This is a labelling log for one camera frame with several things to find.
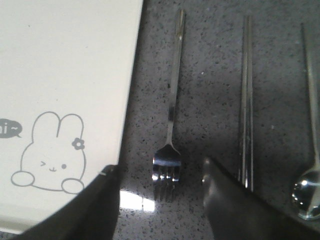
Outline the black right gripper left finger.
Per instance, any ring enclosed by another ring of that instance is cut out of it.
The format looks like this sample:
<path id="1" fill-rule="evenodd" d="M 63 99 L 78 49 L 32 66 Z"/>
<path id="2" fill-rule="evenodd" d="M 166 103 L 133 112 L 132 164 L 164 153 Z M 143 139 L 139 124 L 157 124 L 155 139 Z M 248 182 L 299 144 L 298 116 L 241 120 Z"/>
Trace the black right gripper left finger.
<path id="1" fill-rule="evenodd" d="M 111 240 L 120 208 L 120 168 L 106 166 L 72 201 L 16 240 Z"/>

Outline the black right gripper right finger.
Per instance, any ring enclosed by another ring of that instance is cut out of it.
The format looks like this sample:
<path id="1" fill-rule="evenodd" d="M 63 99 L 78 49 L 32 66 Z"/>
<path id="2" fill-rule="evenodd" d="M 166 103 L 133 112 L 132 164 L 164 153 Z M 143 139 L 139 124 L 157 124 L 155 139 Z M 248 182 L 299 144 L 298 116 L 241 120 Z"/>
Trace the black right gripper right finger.
<path id="1" fill-rule="evenodd" d="M 203 206 L 216 240 L 318 240 L 320 233 L 245 188 L 216 159 L 203 160 Z"/>

